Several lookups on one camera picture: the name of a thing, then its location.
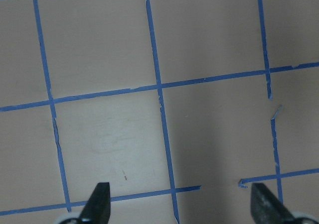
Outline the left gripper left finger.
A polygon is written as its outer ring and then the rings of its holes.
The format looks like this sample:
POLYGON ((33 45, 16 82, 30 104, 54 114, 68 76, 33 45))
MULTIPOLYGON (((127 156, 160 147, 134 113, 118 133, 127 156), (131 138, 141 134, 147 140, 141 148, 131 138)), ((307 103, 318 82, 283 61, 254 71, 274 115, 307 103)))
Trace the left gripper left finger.
POLYGON ((98 183, 80 213, 80 224, 107 224, 111 215, 110 183, 98 183))

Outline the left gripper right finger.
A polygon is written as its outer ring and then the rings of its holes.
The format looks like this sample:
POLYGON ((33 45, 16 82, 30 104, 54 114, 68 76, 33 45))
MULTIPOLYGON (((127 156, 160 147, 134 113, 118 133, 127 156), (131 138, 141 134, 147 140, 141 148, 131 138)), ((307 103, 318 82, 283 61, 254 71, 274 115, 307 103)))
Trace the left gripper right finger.
POLYGON ((253 183, 251 186, 250 213, 256 224, 299 223, 263 183, 253 183))

